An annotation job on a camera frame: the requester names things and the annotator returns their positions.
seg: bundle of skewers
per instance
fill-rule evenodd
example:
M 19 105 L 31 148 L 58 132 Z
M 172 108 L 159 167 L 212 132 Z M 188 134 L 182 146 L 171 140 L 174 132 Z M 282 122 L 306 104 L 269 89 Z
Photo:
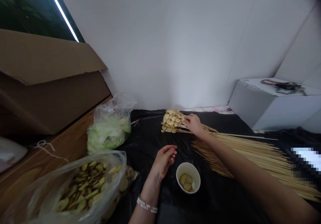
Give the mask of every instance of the bundle of skewers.
M 184 122 L 184 117 L 184 114 L 182 114 L 179 110 L 167 110 L 163 117 L 163 122 L 161 123 L 162 132 L 166 131 L 171 133 L 191 133 L 188 130 L 186 123 Z M 307 200 L 321 202 L 319 200 L 319 198 L 321 198 L 321 193 L 318 192 L 318 190 L 293 177 L 291 171 L 291 162 L 288 160 L 288 157 L 284 152 L 275 147 L 273 144 L 259 142 L 252 139 L 244 139 L 241 137 L 255 139 L 269 138 L 259 136 L 256 137 L 224 134 L 219 133 L 217 130 L 207 125 L 202 126 L 203 129 L 210 135 L 214 136 L 217 140 L 234 149 L 236 152 L 240 153 L 247 159 L 253 161 L 255 164 L 270 173 L 272 176 L 276 177 L 280 182 L 290 187 L 301 197 Z M 213 171 L 222 176 L 234 178 L 233 175 L 224 166 L 224 164 L 214 154 L 214 152 L 200 139 L 195 138 L 192 141 L 191 146 L 193 147 L 195 152 L 197 152 L 201 157 L 205 159 L 205 161 Z

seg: woman's right hand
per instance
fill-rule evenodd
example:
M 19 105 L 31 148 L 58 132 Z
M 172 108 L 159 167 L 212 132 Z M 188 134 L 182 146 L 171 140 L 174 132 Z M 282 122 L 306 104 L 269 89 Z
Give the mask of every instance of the woman's right hand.
M 200 137 L 203 133 L 205 133 L 200 118 L 197 115 L 190 114 L 185 116 L 184 122 L 186 123 L 188 129 L 197 137 Z

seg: dark green glass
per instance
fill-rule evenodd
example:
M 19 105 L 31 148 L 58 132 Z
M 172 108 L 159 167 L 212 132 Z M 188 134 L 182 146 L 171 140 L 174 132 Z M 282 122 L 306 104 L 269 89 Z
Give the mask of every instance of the dark green glass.
M 58 0 L 79 42 L 85 42 L 63 0 Z M 75 41 L 54 0 L 0 0 L 0 28 Z

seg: light strip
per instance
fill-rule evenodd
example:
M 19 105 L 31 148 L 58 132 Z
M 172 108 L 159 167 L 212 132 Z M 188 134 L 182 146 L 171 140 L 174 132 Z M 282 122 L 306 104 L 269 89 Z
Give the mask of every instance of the light strip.
M 74 32 L 73 28 L 71 27 L 71 25 L 70 25 L 70 23 L 69 23 L 69 21 L 68 21 L 68 19 L 67 19 L 66 15 L 65 15 L 65 13 L 64 13 L 64 11 L 63 11 L 63 9 L 61 8 L 61 6 L 60 6 L 60 4 L 59 4 L 58 0 L 54 0 L 54 1 L 55 1 L 56 5 L 57 5 L 58 9 L 60 10 L 60 13 L 61 13 L 61 15 L 63 16 L 63 18 L 64 18 L 65 22 L 67 23 L 67 26 L 69 27 L 69 30 L 70 30 L 70 31 L 71 31 L 71 33 L 73 34 L 73 36 L 74 36 L 75 40 L 76 40 L 77 42 L 79 42 L 79 41 L 78 41 L 78 38 L 76 37 L 76 34 L 75 34 L 75 32 Z

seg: white bowl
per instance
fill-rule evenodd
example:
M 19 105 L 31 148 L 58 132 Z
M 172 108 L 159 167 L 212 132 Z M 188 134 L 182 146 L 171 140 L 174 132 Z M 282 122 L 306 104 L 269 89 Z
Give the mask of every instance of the white bowl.
M 183 186 L 181 185 L 180 178 L 183 174 L 188 174 L 192 177 L 192 179 L 193 179 L 192 187 L 194 189 L 193 192 L 188 192 L 188 191 L 184 190 Z M 188 163 L 188 162 L 185 162 L 185 163 L 182 163 L 179 165 L 179 167 L 176 170 L 176 179 L 177 179 L 177 182 L 180 185 L 181 189 L 187 194 L 196 193 L 201 186 L 200 174 L 198 173 L 195 166 L 193 166 L 191 163 Z

